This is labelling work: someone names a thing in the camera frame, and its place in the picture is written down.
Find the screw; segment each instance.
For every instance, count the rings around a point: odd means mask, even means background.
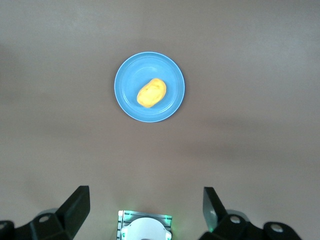
[[[273,231],[277,232],[277,233],[283,233],[284,232],[283,228],[280,225],[275,224],[275,223],[271,224],[271,229]]]
[[[0,224],[0,230],[4,229],[6,225],[7,225],[7,223],[6,223],[6,222],[1,223],[1,224]]]
[[[230,217],[230,220],[231,222],[233,222],[234,224],[239,224],[241,221],[240,221],[240,218],[237,217],[237,216],[231,216]]]
[[[44,223],[49,220],[49,215],[45,215],[39,219],[39,223]]]

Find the food item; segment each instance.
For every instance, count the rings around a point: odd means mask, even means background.
[[[136,100],[145,108],[151,108],[164,98],[166,91],[167,86],[165,82],[159,78],[154,78],[147,85],[141,88]]]

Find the plate rim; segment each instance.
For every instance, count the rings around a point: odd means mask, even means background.
[[[117,82],[119,82],[119,78],[118,78],[118,74],[120,73],[120,70],[123,68],[123,66],[129,62],[132,58],[138,56],[138,55],[147,55],[147,54],[152,54],[152,55],[158,55],[158,56],[161,56],[161,57],[164,57],[165,59],[169,60],[171,63],[173,63],[173,65],[176,67],[176,69],[178,70],[178,73],[181,75],[181,79],[182,79],[182,92],[181,92],[181,99],[178,101],[178,104],[177,106],[174,108],[174,110],[166,115],[165,117],[161,117],[160,119],[157,119],[157,120],[144,120],[144,119],[139,119],[137,117],[134,117],[132,116],[131,114],[129,114],[125,109],[124,107],[122,106],[122,104],[120,103],[119,99],[118,99],[118,95],[117,95],[117,90],[116,90],[116,84]],[[115,75],[115,78],[114,78],[114,95],[115,95],[115,98],[116,98],[116,101],[118,102],[118,105],[121,107],[121,109],[128,115],[130,116],[131,118],[137,120],[137,121],[140,121],[140,122],[144,122],[144,123],[156,123],[156,122],[161,122],[169,117],[171,117],[181,106],[183,100],[184,100],[184,97],[185,97],[185,89],[186,89],[186,84],[185,84],[185,78],[184,78],[184,75],[181,71],[181,69],[179,68],[179,66],[175,63],[175,61],[173,61],[170,57],[164,55],[163,53],[160,53],[160,52],[156,52],[156,51],[143,51],[143,52],[138,52],[130,57],[128,57],[121,65],[120,67],[118,68],[117,72],[116,72],[116,75]]]

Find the plate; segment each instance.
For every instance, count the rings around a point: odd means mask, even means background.
[[[152,79],[165,82],[163,99],[150,108],[137,102],[137,95]],[[185,80],[178,65],[169,57],[152,51],[129,57],[114,80],[114,93],[123,111],[133,119],[154,123],[167,119],[180,107],[185,95]]]

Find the yellow potato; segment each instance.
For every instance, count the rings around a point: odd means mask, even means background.
[[[165,82],[159,78],[154,78],[141,88],[136,100],[145,108],[151,108],[164,98],[166,91],[167,86]]]

